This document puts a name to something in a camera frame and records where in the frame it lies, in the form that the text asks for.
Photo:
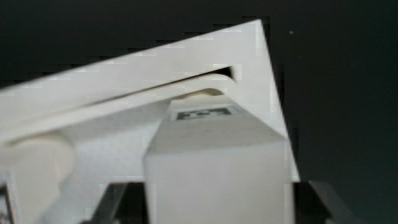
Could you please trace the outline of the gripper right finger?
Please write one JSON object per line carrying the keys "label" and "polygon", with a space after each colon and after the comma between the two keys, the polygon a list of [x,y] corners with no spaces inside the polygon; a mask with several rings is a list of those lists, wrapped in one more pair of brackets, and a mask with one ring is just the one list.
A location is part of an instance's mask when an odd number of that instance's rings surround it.
{"label": "gripper right finger", "polygon": [[323,224],[362,224],[362,220],[348,208],[332,185],[319,181],[311,181],[309,185],[328,212]]}

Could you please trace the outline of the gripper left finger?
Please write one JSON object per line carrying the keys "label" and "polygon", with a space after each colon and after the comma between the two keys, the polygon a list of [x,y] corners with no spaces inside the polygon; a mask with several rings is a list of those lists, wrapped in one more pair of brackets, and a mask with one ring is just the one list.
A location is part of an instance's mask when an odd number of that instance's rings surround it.
{"label": "gripper left finger", "polygon": [[124,191],[124,183],[112,183],[106,186],[92,217],[87,221],[81,222],[81,224],[115,224],[115,215],[122,201]]}

